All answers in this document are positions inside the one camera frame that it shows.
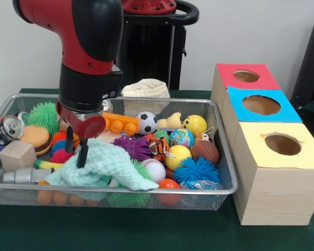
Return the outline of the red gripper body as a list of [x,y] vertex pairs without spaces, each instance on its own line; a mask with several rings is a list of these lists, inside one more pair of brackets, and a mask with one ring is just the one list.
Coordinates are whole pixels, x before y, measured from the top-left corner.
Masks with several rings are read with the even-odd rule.
[[97,138],[105,129],[106,121],[100,112],[81,113],[64,107],[59,101],[56,110],[80,139]]

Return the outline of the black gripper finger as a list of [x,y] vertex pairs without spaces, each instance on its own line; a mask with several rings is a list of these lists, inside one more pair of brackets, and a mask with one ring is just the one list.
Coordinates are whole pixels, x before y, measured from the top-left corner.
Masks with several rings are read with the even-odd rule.
[[78,153],[78,159],[76,166],[77,168],[83,168],[86,163],[87,154],[88,154],[88,139],[80,140],[80,150]]
[[73,130],[71,127],[68,127],[68,129],[66,131],[65,151],[67,153],[72,153],[73,152],[73,146],[74,146]]

